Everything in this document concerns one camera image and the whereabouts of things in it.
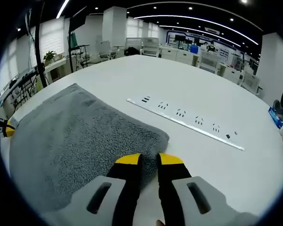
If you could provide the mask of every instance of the power strip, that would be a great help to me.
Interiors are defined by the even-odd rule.
[[[245,151],[244,147],[241,146],[240,135],[237,131],[228,126],[220,125],[217,121],[205,118],[190,108],[179,107],[168,101],[150,96],[134,97],[127,99],[127,101],[210,138]]]

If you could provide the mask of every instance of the ceiling light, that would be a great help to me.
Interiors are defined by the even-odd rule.
[[[61,14],[62,14],[63,10],[65,9],[66,5],[68,4],[68,2],[69,2],[69,0],[65,0],[64,1],[62,7],[60,8],[60,11],[58,12],[58,15],[57,15],[56,19],[60,18]]]
[[[259,44],[256,43],[253,39],[247,37],[246,35],[240,33],[239,31],[234,30],[233,28],[227,27],[227,26],[222,25],[222,24],[215,23],[215,22],[213,22],[213,21],[209,21],[209,20],[197,18],[197,17],[191,17],[191,16],[176,16],[176,15],[153,15],[153,16],[139,16],[139,17],[135,17],[134,19],[141,19],[141,18],[148,18],[148,17],[159,17],[159,16],[160,16],[160,17],[164,16],[164,17],[188,18],[188,19],[195,19],[195,20],[200,20],[200,21],[208,22],[208,23],[211,23],[211,24],[216,24],[216,25],[219,25],[219,26],[224,27],[224,28],[226,28],[226,29],[229,29],[229,30],[231,30],[231,31],[233,31],[233,32],[236,32],[237,34],[243,36],[244,38],[246,38],[246,39],[252,41],[252,42],[255,43],[256,45],[259,45]]]
[[[177,27],[177,26],[168,26],[168,25],[160,25],[160,27],[173,27],[173,28],[180,28],[180,29],[185,29],[185,30],[189,29],[190,31],[196,31],[196,32],[201,32],[201,33],[213,35],[213,36],[215,36],[215,37],[217,37],[217,38],[226,40],[226,41],[228,41],[228,42],[230,42],[230,43],[232,43],[232,44],[234,44],[234,45],[236,45],[236,46],[241,47],[241,45],[238,45],[237,43],[235,43],[235,42],[233,42],[233,41],[230,41],[230,40],[228,40],[228,39],[226,39],[226,38],[223,38],[223,37],[218,36],[218,35],[215,35],[215,34],[211,34],[211,33],[209,33],[209,32],[204,32],[204,31],[200,31],[200,30],[196,30],[196,29],[192,29],[192,28],[188,28],[188,27]]]

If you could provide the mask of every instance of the potted plant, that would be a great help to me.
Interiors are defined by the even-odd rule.
[[[53,62],[53,58],[57,53],[55,51],[48,51],[48,53],[45,54],[43,60],[45,60],[45,66],[49,65]]]

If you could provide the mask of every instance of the hand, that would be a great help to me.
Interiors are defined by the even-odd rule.
[[[156,226],[165,226],[164,223],[162,223],[160,220],[156,221]]]

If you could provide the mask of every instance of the black ceiling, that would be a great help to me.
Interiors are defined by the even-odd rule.
[[[45,0],[41,22],[56,18],[63,2],[64,0]],[[172,3],[166,3],[166,1],[161,0],[135,0],[113,1],[111,3],[107,1],[101,1],[100,3],[95,3],[94,1],[90,0],[70,0],[68,5],[64,9],[62,16],[71,17],[85,6],[87,6],[87,14],[103,13],[104,10],[108,9],[111,6],[119,6],[129,8],[128,11],[130,13],[128,14],[128,16],[132,17],[149,15],[177,15],[197,17],[223,24],[232,29],[235,29],[250,37],[255,42],[259,43],[259,45],[256,45],[245,37],[242,37],[241,35],[219,25],[195,19],[151,17],[144,18],[143,20],[152,23],[157,23],[157,21],[159,21],[159,25],[180,26],[197,30],[204,30],[204,27],[208,27],[214,30],[218,30],[221,33],[224,33],[224,35],[220,36],[223,36],[224,38],[241,45],[241,48],[239,48],[240,50],[247,53],[253,52],[253,54],[256,56],[261,51],[262,35],[271,32],[278,32],[283,38],[283,5],[281,5],[279,1],[277,1],[277,4],[271,4],[267,0],[248,0],[248,4],[243,4],[241,0],[187,0],[185,2],[186,3],[183,3],[183,1],[172,1]],[[261,29],[257,28],[241,17],[252,22]],[[19,37],[25,34],[25,25],[23,19],[20,20],[18,27],[21,27],[21,32],[16,33],[16,35]]]

